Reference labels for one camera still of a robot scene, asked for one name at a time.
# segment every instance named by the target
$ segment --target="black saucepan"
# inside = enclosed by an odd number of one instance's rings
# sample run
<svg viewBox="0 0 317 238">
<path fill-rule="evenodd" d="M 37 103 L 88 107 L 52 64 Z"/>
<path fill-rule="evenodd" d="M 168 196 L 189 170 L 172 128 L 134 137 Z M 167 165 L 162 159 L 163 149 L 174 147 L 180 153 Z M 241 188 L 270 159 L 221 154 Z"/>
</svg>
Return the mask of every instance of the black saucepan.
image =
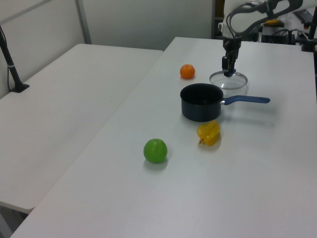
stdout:
<svg viewBox="0 0 317 238">
<path fill-rule="evenodd" d="M 269 98 L 233 96 L 223 97 L 223 91 L 215 85 L 197 83 L 189 85 L 180 92 L 182 113 L 193 121 L 210 121 L 220 115 L 221 105 L 229 105 L 237 101 L 253 103 L 269 103 Z"/>
</svg>

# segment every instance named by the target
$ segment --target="orange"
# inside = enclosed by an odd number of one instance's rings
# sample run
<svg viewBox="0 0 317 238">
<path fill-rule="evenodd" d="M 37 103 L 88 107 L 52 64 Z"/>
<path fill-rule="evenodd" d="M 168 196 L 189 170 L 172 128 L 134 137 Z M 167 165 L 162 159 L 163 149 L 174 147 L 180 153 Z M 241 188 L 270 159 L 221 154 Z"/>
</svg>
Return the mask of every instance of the orange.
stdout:
<svg viewBox="0 0 317 238">
<path fill-rule="evenodd" d="M 180 76 L 185 79 L 193 78 L 195 75 L 195 68 L 191 64 L 184 64 L 180 68 Z"/>
</svg>

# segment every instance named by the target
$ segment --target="saucepan handle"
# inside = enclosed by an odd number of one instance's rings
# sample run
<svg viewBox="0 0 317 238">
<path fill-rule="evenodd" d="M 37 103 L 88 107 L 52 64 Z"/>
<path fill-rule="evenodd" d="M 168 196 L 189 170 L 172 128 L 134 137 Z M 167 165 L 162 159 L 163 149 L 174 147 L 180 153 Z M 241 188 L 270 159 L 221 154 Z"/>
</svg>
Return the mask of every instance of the saucepan handle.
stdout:
<svg viewBox="0 0 317 238">
<path fill-rule="evenodd" d="M 270 98 L 261 98 L 261 97 L 251 97 L 251 96 L 242 96 L 237 95 L 229 98 L 224 98 L 221 104 L 223 105 L 229 105 L 234 102 L 250 102 L 250 103 L 269 103 L 271 101 Z"/>
</svg>

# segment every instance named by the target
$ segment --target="white wall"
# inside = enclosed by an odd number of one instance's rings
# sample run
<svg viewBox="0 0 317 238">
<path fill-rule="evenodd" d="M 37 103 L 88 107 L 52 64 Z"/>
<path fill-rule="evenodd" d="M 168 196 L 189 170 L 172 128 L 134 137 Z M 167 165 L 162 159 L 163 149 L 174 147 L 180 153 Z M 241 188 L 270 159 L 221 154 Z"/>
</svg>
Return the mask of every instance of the white wall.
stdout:
<svg viewBox="0 0 317 238">
<path fill-rule="evenodd" d="M 92 44 L 165 50 L 176 37 L 211 38 L 214 0 L 79 0 Z"/>
<path fill-rule="evenodd" d="M 3 24 L 2 29 L 22 82 L 73 46 L 84 43 L 75 0 L 51 0 Z M 0 98 L 8 93 L 6 69 L 0 51 Z"/>
</svg>

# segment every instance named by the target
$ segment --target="green apple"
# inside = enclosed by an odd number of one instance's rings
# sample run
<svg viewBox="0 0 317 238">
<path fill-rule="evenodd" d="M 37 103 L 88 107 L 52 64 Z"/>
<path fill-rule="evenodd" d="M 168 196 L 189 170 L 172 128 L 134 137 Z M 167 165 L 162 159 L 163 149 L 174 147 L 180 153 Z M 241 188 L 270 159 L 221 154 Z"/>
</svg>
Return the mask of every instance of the green apple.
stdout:
<svg viewBox="0 0 317 238">
<path fill-rule="evenodd" d="M 160 139 L 152 139 L 145 144 L 143 154 L 151 163 L 164 163 L 167 156 L 167 146 Z"/>
</svg>

